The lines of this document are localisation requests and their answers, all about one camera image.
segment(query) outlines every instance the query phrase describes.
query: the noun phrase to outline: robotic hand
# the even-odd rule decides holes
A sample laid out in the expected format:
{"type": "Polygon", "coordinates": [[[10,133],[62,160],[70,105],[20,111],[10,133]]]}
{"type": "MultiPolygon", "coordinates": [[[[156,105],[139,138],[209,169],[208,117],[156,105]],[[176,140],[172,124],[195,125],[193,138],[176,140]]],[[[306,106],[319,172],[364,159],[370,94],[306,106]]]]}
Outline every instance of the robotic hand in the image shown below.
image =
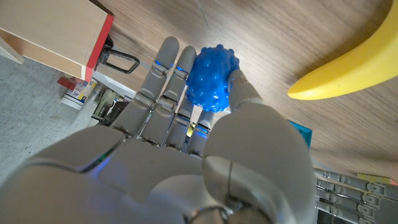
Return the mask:
{"type": "Polygon", "coordinates": [[[177,110],[196,51],[168,37],[141,90],[110,127],[79,131],[25,161],[0,188],[0,223],[313,223],[307,145],[240,70],[231,114],[177,110]]]}

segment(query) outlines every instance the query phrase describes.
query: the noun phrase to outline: wooden table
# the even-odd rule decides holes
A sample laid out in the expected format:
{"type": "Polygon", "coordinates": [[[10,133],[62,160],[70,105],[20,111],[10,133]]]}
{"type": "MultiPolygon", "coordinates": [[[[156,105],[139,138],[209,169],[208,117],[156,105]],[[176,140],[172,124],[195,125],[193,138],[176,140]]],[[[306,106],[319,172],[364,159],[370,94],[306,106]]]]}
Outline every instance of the wooden table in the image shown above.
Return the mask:
{"type": "Polygon", "coordinates": [[[313,129],[315,166],[398,180],[398,78],[327,100],[286,94],[300,77],[370,37],[391,1],[198,0],[206,20],[196,0],[98,1],[114,15],[115,45],[142,61],[130,75],[99,68],[116,81],[138,90],[167,36],[180,41],[180,51],[221,43],[234,49],[266,103],[313,129]]]}

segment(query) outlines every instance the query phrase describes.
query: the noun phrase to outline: yellow banana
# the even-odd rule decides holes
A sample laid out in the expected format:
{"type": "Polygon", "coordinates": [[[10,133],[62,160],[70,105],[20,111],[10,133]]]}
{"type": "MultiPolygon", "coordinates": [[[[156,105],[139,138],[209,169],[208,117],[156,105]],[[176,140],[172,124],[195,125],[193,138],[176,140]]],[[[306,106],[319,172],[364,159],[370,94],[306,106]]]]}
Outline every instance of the yellow banana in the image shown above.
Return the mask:
{"type": "Polygon", "coordinates": [[[294,83],[287,94],[298,100],[341,96],[398,75],[398,0],[365,42],[294,83]]]}

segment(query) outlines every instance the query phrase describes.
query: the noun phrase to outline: wood grain surface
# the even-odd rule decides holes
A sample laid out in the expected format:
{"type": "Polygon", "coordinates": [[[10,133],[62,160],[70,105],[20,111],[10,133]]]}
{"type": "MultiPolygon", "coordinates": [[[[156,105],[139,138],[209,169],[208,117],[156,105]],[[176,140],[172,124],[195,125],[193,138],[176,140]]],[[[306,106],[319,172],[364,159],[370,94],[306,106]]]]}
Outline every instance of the wood grain surface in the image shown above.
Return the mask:
{"type": "Polygon", "coordinates": [[[82,79],[107,15],[87,0],[0,0],[0,29],[22,44],[12,47],[82,79]]]}
{"type": "Polygon", "coordinates": [[[115,45],[142,61],[130,75],[102,71],[111,78],[138,90],[157,49],[170,35],[180,41],[180,51],[186,45],[199,52],[223,44],[234,49],[241,70],[266,103],[313,130],[315,166],[398,180],[398,78],[327,100],[299,101],[286,94],[300,77],[370,37],[391,1],[95,2],[114,15],[115,45]]]}

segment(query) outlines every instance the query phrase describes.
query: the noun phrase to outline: wooden shelf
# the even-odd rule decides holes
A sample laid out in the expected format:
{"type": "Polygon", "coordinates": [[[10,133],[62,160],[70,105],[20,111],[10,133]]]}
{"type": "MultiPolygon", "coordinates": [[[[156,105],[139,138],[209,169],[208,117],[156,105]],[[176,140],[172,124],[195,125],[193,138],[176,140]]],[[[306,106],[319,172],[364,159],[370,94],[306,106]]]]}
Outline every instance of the wooden shelf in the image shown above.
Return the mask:
{"type": "Polygon", "coordinates": [[[1,0],[0,29],[19,54],[87,80],[113,18],[88,0],[1,0]]]}

